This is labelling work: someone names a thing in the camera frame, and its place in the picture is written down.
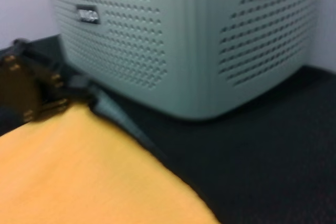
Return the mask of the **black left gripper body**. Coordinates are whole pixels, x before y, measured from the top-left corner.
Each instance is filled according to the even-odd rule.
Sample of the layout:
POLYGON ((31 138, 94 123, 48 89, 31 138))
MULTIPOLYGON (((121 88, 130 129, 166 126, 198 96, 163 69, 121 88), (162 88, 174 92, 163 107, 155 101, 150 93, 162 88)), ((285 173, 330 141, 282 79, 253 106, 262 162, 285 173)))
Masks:
POLYGON ((14 112, 24 123, 38 119, 41 92, 36 70, 39 62, 26 55, 1 56, 1 107, 14 112))

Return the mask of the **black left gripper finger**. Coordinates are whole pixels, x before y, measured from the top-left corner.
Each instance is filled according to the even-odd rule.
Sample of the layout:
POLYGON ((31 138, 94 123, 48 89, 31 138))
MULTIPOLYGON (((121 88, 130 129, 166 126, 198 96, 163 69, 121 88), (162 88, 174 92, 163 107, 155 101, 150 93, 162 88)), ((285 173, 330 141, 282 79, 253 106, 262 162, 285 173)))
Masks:
POLYGON ((91 95, 46 95, 39 106, 39 116, 53 116, 66 111, 73 103, 88 103, 91 95))
POLYGON ((90 80, 83 75, 63 77, 60 74, 51 76, 50 96, 90 96, 90 80))

